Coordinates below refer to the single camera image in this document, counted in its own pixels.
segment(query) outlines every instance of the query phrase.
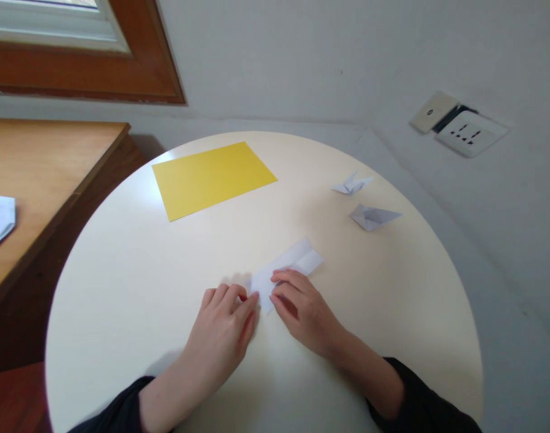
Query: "wooden window frame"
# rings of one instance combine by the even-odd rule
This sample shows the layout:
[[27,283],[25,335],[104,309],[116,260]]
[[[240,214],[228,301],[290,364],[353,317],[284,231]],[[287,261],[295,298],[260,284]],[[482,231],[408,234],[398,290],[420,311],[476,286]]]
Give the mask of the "wooden window frame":
[[109,0],[130,54],[0,42],[0,91],[185,104],[155,0]]

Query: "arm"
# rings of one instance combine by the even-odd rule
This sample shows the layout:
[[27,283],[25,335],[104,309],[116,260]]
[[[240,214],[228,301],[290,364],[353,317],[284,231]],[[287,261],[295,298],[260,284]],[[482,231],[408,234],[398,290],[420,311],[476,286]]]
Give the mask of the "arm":
[[339,323],[303,274],[276,271],[271,280],[282,282],[271,302],[291,335],[345,373],[382,417],[397,418],[404,386],[395,369]]
[[347,331],[307,277],[287,269],[274,271],[271,281],[280,283],[271,301],[291,335],[328,359],[361,390],[383,431],[480,432],[474,420],[430,390],[405,365],[381,358]]
[[259,296],[238,284],[208,289],[182,354],[157,378],[143,377],[71,433],[165,433],[215,393],[239,366],[253,336]]

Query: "wall socket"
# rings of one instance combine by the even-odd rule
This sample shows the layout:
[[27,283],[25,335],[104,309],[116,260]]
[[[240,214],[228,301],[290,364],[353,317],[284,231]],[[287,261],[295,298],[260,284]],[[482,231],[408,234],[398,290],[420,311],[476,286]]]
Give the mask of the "wall socket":
[[462,111],[436,135],[438,141],[473,158],[508,132],[507,128],[471,111]]

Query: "table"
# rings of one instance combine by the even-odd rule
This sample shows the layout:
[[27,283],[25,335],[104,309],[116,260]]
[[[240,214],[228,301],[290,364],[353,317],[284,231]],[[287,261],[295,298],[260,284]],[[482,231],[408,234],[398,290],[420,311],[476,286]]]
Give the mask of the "table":
[[0,195],[16,227],[0,242],[0,370],[42,361],[63,263],[100,201],[145,160],[127,123],[0,119]]
[[[246,141],[279,179],[169,223],[150,165]],[[331,191],[355,170],[375,180]],[[358,203],[403,217],[365,232]],[[63,269],[52,305],[46,385],[56,433],[100,409],[180,353],[203,291],[243,282],[307,236],[325,263],[311,276],[338,319],[399,358],[479,419],[482,368],[456,270],[425,219],[389,182],[305,138],[234,132],[179,146],[136,171],[98,208]],[[369,431],[363,398],[261,313],[247,356],[182,431]]]

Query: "round white table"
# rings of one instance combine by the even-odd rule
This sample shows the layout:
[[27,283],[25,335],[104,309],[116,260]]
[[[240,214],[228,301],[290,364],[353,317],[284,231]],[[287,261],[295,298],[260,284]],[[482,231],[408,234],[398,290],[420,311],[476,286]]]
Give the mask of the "round white table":
[[[246,141],[278,182],[170,223],[151,165]],[[332,191],[358,170],[373,182]],[[366,232],[359,204],[403,216]],[[214,135],[179,146],[126,179],[94,213],[64,266],[46,342],[52,426],[70,429],[181,352],[203,291],[246,281],[307,237],[325,263],[311,275],[338,319],[384,356],[400,359],[476,420],[480,347],[462,282],[425,219],[389,182],[324,144],[271,132]],[[233,376],[184,431],[369,431],[363,397],[260,315]]]

